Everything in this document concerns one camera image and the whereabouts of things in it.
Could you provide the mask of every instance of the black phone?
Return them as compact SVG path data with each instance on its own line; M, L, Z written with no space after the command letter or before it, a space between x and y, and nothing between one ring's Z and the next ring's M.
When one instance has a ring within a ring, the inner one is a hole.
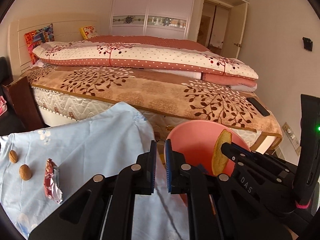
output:
M265 109L255 98L247 98L247 100L262 114L263 116L269 116L270 113Z

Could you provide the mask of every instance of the yellow pillow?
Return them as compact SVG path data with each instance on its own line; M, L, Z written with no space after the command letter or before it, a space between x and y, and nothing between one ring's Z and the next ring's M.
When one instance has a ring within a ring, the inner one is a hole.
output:
M81 27L80 33L85 40L98 36L95 26Z

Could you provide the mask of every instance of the metal bolt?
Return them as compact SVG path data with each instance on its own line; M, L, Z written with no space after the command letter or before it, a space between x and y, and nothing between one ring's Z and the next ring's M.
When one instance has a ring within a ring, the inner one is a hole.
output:
M222 181L227 181L229 179L229 176L227 174L220 174L219 179Z
M188 171L191 169L191 166L187 163L184 163L181 165L181 169L183 169L184 171Z
M93 181L94 181L94 182L100 182L100 181L102 181L102 180L103 180L103 176L100 175L100 174L95 175L95 176L93 177Z
M134 165L131 166L131 170L133 170L133 171L138 171L140 169L141 169L140 164L134 164Z

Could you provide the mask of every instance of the bed frame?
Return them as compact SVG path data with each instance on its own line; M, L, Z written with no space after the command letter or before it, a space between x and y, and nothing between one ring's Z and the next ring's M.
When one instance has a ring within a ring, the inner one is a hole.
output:
M99 17L87 13L59 13L38 15L20 19L10 24L8 30L8 55L13 75L21 75L30 68L31 58L25 42L24 34L53 24L55 41L70 42L83 40L79 28L94 25L99 33ZM49 126L57 126L76 122L75 119L49 111L39 106L39 112L44 122ZM265 151L274 142L273 136L260 136L252 150L260 153Z

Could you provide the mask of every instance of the sliding wardrobe door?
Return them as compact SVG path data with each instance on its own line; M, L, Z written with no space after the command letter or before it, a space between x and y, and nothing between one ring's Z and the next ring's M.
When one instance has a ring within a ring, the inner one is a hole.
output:
M145 35L186 39L193 0L149 0Z
M148 0L113 0L111 35L143 35Z

